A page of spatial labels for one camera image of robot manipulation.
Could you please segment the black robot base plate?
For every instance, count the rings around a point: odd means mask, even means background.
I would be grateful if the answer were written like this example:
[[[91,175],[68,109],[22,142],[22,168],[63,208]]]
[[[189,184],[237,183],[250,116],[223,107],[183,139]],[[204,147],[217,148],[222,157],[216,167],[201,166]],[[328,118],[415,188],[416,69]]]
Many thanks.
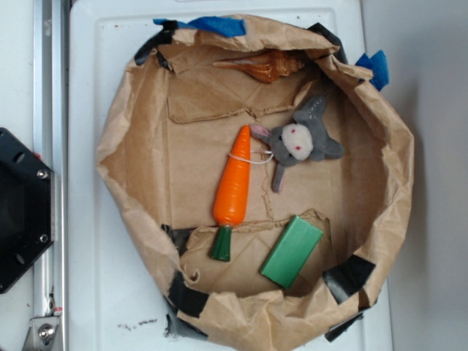
[[[53,171],[8,129],[1,128],[1,293],[53,241]]]

